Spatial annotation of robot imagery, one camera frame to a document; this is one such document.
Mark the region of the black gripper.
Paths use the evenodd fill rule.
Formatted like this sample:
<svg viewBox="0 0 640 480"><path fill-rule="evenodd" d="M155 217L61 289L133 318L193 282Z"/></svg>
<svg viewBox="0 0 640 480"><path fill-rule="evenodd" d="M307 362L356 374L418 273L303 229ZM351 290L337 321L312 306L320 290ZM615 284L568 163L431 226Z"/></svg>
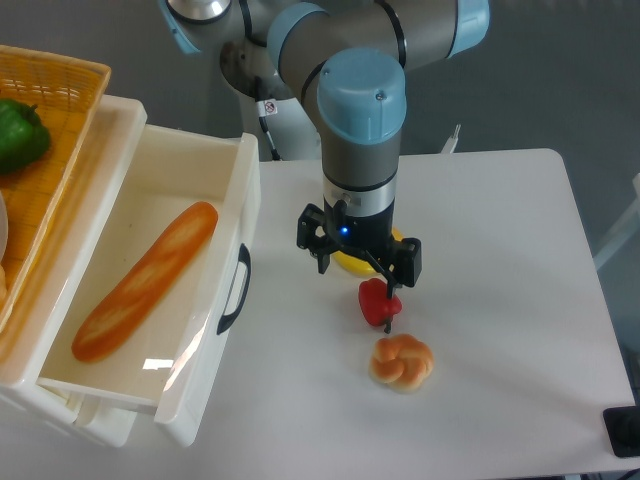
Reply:
<svg viewBox="0 0 640 480"><path fill-rule="evenodd" d="M363 260L386 283L385 295L391 299L398 288L413 288L421 274L421 241L392 235L395 202L385 210L367 217L344 214L334 219L334 208L327 201L324 210L307 204L297 221L296 245L307 250L324 274L337 251Z"/></svg>

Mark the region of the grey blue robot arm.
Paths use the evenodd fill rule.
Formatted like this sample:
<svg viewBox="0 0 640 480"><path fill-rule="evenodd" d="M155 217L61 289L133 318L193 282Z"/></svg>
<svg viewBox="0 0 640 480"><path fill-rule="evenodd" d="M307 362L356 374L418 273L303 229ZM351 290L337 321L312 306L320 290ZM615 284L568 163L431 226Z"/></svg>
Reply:
<svg viewBox="0 0 640 480"><path fill-rule="evenodd" d="M416 284L421 244L392 234L406 73L478 45L490 25L485 1L369 1L332 14L310 1L166 1L178 44L231 16L271 68L321 142L322 206L298 220L297 245L325 271L342 252L369 264L385 293Z"/></svg>

